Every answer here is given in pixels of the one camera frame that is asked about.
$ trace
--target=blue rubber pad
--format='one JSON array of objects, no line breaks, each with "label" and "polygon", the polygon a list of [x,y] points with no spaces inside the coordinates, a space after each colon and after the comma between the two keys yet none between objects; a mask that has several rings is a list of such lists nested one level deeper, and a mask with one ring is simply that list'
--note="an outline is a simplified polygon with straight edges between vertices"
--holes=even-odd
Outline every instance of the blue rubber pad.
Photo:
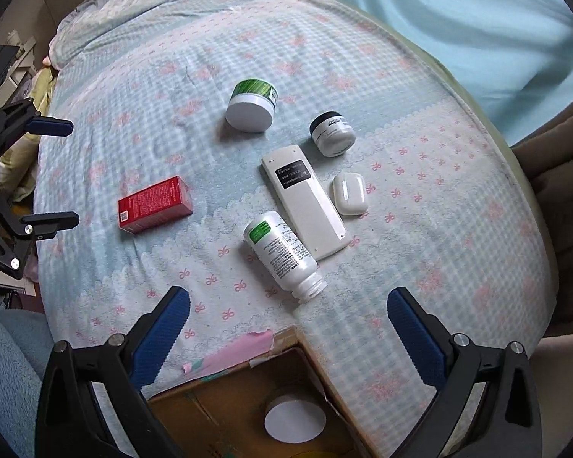
[{"label": "blue rubber pad", "polygon": [[179,288],[132,354],[130,381],[137,390],[152,384],[191,312],[189,293]]},{"label": "blue rubber pad", "polygon": [[398,290],[386,302],[388,318],[410,355],[422,382],[440,391],[446,382],[445,357]]}]

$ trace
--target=cardboard box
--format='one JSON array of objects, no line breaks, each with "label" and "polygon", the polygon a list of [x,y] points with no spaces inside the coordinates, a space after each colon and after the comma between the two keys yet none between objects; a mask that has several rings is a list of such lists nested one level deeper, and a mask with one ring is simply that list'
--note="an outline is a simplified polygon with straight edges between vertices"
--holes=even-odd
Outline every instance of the cardboard box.
[{"label": "cardboard box", "polygon": [[[372,456],[315,365],[289,329],[278,334],[272,352],[158,394],[148,404],[172,439],[196,458],[291,458],[307,451]],[[293,387],[314,395],[327,415],[324,431],[307,443],[278,442],[264,427],[267,404]]]},{"label": "cardboard box", "polygon": [[193,213],[187,186],[172,177],[119,200],[119,227],[136,234]]}]

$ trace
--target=black lid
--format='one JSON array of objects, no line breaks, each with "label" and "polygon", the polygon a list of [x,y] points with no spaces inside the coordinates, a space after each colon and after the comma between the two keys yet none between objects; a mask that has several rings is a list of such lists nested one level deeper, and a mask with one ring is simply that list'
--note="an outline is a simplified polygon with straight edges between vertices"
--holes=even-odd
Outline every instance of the black lid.
[{"label": "black lid", "polygon": [[342,115],[337,113],[336,111],[326,111],[325,113],[322,113],[312,121],[312,124],[310,124],[310,136],[314,132],[314,129],[316,129],[320,123],[324,122],[327,119],[330,119],[331,117],[341,117],[341,116]]}]

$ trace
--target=white remote control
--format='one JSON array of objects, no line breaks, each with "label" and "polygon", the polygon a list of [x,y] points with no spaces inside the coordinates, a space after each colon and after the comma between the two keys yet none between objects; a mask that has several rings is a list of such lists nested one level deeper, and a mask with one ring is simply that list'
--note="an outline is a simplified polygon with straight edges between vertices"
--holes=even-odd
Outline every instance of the white remote control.
[{"label": "white remote control", "polygon": [[315,260],[333,255],[350,242],[342,218],[298,145],[272,151],[261,158],[261,164]]}]

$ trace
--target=screw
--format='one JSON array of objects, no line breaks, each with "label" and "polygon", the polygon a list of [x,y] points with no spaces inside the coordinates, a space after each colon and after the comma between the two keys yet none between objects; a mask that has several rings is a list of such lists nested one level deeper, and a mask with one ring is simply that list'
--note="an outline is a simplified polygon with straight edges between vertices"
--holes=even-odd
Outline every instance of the screw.
[{"label": "screw", "polygon": [[111,346],[120,346],[125,342],[125,336],[123,334],[113,334],[108,338],[108,344]]},{"label": "screw", "polygon": [[459,346],[466,346],[469,344],[469,338],[465,334],[454,334],[453,339]]},{"label": "screw", "polygon": [[520,353],[524,353],[524,346],[517,341],[511,342],[510,348],[514,353],[517,353],[518,355]]},{"label": "screw", "polygon": [[68,343],[66,341],[57,341],[53,345],[53,351],[55,353],[63,353],[68,348]]}]

